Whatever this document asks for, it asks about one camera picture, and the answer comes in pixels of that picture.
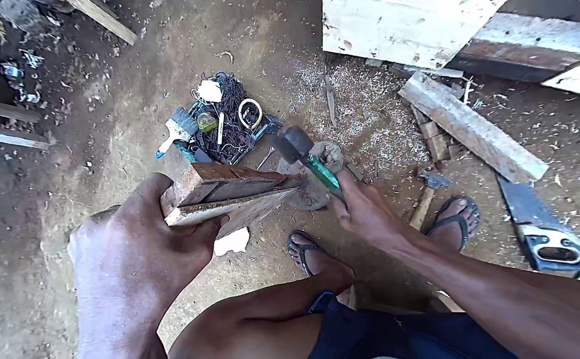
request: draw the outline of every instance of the foot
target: foot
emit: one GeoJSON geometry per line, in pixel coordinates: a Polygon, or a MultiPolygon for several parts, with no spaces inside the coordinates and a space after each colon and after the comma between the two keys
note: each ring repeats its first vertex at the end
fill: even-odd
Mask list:
{"type": "MultiPolygon", "coordinates": [[[[299,245],[313,245],[315,243],[311,242],[301,234],[293,234],[291,236],[293,243],[290,243],[288,253],[294,261],[294,263],[303,270],[301,265],[301,258],[299,257],[299,245]]],[[[319,251],[319,250],[306,250],[305,251],[305,264],[310,268],[312,274],[326,274],[337,277],[344,282],[349,282],[350,285],[354,280],[354,271],[349,266],[337,261],[333,257],[319,251]]]]}
{"type": "MultiPolygon", "coordinates": [[[[462,216],[467,221],[469,231],[468,238],[473,237],[478,229],[479,221],[477,213],[473,213],[471,208],[467,208],[467,201],[464,199],[454,200],[447,209],[438,214],[438,220],[454,216],[462,212],[462,216]]],[[[461,245],[461,231],[458,222],[443,225],[434,230],[429,237],[436,245],[441,248],[458,251],[461,245]]]]}

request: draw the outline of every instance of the paint brush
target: paint brush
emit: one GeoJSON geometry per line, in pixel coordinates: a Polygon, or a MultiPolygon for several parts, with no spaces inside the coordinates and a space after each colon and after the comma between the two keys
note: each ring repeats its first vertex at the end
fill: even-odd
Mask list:
{"type": "Polygon", "coordinates": [[[166,127],[168,128],[168,138],[161,146],[157,152],[155,152],[155,159],[161,158],[166,151],[173,144],[174,140],[182,140],[185,143],[190,141],[190,138],[197,132],[199,125],[197,120],[192,118],[192,116],[186,112],[181,107],[177,107],[171,118],[166,122],[166,127]]]}

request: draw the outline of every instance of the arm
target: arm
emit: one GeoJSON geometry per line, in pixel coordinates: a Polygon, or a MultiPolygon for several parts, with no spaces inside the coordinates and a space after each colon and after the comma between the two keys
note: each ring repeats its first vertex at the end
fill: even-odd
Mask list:
{"type": "MultiPolygon", "coordinates": [[[[441,250],[396,216],[374,188],[357,184],[343,171],[338,178],[347,208],[338,199],[331,200],[343,228],[443,288],[519,357],[580,358],[580,308],[532,284],[543,274],[441,250]]],[[[580,288],[574,279],[563,278],[559,284],[580,288]]]]}
{"type": "Polygon", "coordinates": [[[212,258],[228,218],[168,227],[159,198],[173,182],[150,175],[121,206],[71,233],[78,296],[78,357],[166,358],[157,327],[212,258]]]}

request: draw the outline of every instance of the wooden hammer handle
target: wooden hammer handle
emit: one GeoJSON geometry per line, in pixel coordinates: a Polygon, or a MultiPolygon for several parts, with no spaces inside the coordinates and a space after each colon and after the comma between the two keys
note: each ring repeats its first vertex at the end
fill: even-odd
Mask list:
{"type": "Polygon", "coordinates": [[[423,189],[423,195],[421,196],[421,200],[418,202],[418,206],[414,210],[414,214],[412,215],[412,219],[410,219],[410,225],[416,228],[417,231],[421,230],[421,226],[423,225],[423,220],[427,215],[427,209],[430,207],[430,203],[432,202],[432,197],[434,196],[434,188],[425,186],[423,189]]]}

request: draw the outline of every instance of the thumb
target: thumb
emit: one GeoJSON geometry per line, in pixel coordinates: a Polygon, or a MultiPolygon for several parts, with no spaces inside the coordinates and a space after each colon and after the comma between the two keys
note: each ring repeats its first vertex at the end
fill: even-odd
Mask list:
{"type": "Polygon", "coordinates": [[[341,223],[341,227],[344,229],[350,228],[350,212],[347,211],[347,207],[342,200],[338,199],[335,195],[331,195],[328,193],[328,197],[330,199],[330,206],[334,210],[334,213],[338,217],[338,221],[341,223]]]}

